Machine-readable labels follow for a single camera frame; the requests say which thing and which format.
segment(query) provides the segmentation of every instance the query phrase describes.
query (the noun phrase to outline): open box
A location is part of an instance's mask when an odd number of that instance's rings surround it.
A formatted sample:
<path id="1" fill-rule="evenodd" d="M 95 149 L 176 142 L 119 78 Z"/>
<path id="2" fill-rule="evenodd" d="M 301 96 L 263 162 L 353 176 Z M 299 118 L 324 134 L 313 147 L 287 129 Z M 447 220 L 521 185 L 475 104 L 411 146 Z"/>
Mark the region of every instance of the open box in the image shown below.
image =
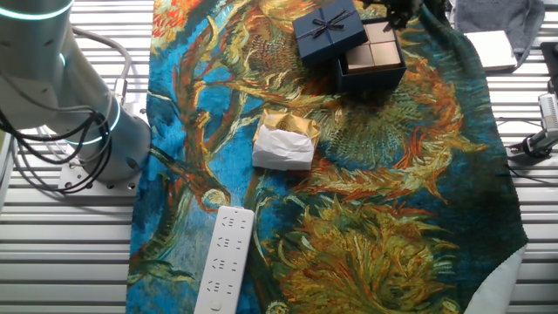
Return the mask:
<path id="1" fill-rule="evenodd" d="M 364 25 L 385 23 L 385 18 L 373 18 L 363 20 Z M 407 70 L 405 59 L 397 34 L 391 30 L 394 36 L 393 42 L 397 46 L 400 63 L 391 68 L 378 67 L 365 72 L 348 73 L 348 62 L 346 54 L 333 59 L 333 67 L 337 77 L 338 92 L 361 92 L 368 89 L 392 89 L 399 85 L 401 78 Z"/>

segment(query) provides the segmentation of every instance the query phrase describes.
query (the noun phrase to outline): gold foil wrapper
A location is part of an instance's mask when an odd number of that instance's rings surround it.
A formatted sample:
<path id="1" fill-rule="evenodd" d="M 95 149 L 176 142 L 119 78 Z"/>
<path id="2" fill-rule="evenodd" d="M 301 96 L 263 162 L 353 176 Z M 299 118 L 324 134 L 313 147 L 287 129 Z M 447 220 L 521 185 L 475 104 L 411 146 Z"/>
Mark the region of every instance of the gold foil wrapper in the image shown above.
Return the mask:
<path id="1" fill-rule="evenodd" d="M 313 119 L 305 119 L 297 117 L 290 113 L 281 113 L 275 110 L 263 109 L 262 118 L 255 130 L 254 139 L 252 144 L 258 138 L 260 127 L 265 125 L 269 130 L 283 130 L 294 133 L 306 135 L 310 138 L 314 148 L 317 146 L 317 141 L 320 138 L 320 125 Z"/>

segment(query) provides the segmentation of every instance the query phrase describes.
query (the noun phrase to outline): navy gift box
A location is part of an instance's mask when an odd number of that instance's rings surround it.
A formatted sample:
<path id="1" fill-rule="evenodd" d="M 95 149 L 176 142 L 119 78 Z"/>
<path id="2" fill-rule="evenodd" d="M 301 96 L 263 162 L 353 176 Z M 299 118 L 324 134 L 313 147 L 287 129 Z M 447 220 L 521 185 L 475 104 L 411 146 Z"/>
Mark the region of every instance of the navy gift box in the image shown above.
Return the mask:
<path id="1" fill-rule="evenodd" d="M 363 24 L 372 24 L 385 22 L 385 18 L 373 18 L 363 20 Z M 347 59 L 340 56 L 333 59 L 333 69 L 336 73 L 337 92 L 362 92 L 369 89 L 392 89 L 399 85 L 399 81 L 403 78 L 407 65 L 403 58 L 403 52 L 399 45 L 397 33 L 395 34 L 395 43 L 398 47 L 401 66 L 393 69 L 376 70 L 370 72 L 362 72 L 348 74 L 345 72 L 347 68 Z"/>
<path id="2" fill-rule="evenodd" d="M 367 39 L 352 0 L 337 0 L 293 21 L 304 65 L 313 66 L 354 48 Z"/>

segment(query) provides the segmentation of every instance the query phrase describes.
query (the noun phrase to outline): white tissue paper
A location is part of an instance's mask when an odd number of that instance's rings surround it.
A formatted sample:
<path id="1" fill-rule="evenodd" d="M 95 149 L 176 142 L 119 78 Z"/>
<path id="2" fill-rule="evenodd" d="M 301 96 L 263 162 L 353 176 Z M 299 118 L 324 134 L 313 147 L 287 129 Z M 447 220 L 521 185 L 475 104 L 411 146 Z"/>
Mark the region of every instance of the white tissue paper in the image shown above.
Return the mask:
<path id="1" fill-rule="evenodd" d="M 314 146 L 306 135 L 260 127 L 252 148 L 252 165 L 275 170 L 310 170 Z"/>

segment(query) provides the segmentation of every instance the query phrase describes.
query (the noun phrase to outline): gift box lid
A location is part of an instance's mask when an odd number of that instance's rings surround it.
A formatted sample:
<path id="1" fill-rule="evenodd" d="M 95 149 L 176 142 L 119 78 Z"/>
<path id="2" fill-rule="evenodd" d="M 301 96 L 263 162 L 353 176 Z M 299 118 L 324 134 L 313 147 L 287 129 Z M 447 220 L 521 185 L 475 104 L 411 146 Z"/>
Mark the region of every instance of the gift box lid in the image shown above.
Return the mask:
<path id="1" fill-rule="evenodd" d="M 293 28 L 306 66 L 334 58 L 368 40 L 352 0 L 337 0 L 299 17 Z"/>

